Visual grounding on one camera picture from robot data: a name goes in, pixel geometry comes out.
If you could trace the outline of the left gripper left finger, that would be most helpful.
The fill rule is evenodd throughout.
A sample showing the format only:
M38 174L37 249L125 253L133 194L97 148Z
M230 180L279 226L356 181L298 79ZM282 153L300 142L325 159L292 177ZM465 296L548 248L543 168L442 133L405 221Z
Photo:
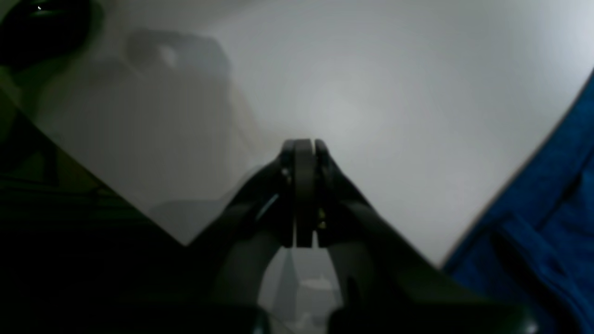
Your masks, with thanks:
M269 333L257 306L269 263L281 247L305 246L305 140L236 193L190 245L150 241L135 251L134 285L117 304L125 334Z

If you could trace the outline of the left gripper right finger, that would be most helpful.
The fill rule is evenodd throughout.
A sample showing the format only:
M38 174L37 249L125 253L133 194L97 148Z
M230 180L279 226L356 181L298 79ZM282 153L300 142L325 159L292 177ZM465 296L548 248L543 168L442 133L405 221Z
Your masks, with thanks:
M329 334L536 334L528 307L463 288L425 260L340 170L322 140L306 142L307 223L329 252L343 306Z

